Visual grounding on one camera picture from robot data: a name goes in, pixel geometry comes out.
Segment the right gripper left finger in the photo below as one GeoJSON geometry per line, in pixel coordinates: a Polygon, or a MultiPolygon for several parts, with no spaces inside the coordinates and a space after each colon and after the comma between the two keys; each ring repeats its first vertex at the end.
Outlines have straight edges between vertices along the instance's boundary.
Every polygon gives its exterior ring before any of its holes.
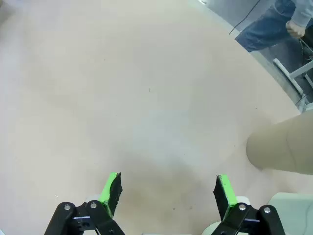
{"type": "Polygon", "coordinates": [[[97,200],[75,206],[71,202],[60,203],[45,231],[46,235],[82,235],[94,230],[98,235],[123,235],[113,219],[122,193],[121,173],[109,175],[97,200]]]}

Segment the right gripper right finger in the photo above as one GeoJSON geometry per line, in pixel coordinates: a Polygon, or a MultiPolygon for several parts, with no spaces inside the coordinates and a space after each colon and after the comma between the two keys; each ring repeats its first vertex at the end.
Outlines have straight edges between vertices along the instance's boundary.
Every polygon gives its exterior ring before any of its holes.
{"type": "Polygon", "coordinates": [[[213,194],[221,222],[207,228],[209,235],[284,235],[279,214],[272,205],[255,209],[239,202],[226,175],[217,175],[213,194]]]}

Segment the collaborator's left hand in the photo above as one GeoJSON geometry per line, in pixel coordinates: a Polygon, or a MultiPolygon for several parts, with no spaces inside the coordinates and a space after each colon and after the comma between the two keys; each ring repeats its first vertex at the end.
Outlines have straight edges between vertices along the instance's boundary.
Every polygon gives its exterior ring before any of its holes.
{"type": "Polygon", "coordinates": [[[293,21],[288,21],[286,23],[287,32],[294,38],[302,38],[305,35],[306,28],[298,26],[293,21]]]}

